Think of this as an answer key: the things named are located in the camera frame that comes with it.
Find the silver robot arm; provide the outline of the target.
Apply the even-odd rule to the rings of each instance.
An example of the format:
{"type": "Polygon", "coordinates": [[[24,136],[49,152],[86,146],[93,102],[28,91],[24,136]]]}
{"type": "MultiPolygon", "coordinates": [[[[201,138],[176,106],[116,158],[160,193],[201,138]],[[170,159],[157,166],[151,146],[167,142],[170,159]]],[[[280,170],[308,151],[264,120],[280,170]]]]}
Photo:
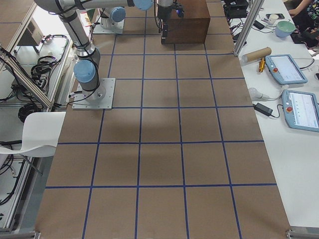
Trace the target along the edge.
{"type": "Polygon", "coordinates": [[[59,16],[75,44],[79,61],[75,64],[73,72],[79,82],[81,94],[75,98],[73,108],[110,109],[115,79],[99,77],[100,52],[86,34],[76,10],[105,8],[111,13],[119,10],[122,18],[125,18],[125,6],[145,10],[153,3],[150,2],[147,7],[140,5],[139,0],[36,0],[35,3],[43,10],[59,16]]]}
{"type": "MultiPolygon", "coordinates": [[[[179,18],[184,17],[184,7],[176,0],[128,0],[128,6],[134,6],[140,10],[148,10],[154,7],[154,17],[159,33],[161,34],[161,44],[164,44],[168,37],[168,20],[171,13],[176,12],[179,18]]],[[[114,25],[124,21],[126,10],[123,6],[100,9],[101,25],[105,28],[107,25],[114,25]]]]}

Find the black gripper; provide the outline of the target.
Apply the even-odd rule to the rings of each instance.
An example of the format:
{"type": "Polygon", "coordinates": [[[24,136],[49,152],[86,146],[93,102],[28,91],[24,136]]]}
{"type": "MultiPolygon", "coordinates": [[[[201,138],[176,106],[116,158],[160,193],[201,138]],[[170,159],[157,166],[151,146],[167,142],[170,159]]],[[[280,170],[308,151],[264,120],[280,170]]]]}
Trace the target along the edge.
{"type": "MultiPolygon", "coordinates": [[[[172,4],[171,6],[157,5],[157,17],[159,19],[159,27],[163,28],[167,21],[171,18],[171,12],[174,10],[179,18],[184,18],[184,8],[181,4],[172,4]]],[[[163,28],[161,30],[161,44],[165,44],[167,38],[168,29],[163,28]]]]}

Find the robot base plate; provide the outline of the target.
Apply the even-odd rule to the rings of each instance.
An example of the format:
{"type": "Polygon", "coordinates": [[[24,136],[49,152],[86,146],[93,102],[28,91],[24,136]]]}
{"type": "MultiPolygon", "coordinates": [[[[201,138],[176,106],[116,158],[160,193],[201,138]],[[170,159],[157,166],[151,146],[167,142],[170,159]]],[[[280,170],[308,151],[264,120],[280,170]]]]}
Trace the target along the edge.
{"type": "Polygon", "coordinates": [[[111,110],[115,92],[115,78],[100,78],[100,86],[93,93],[82,91],[80,84],[77,86],[79,94],[75,95],[73,110],[111,110]]]}

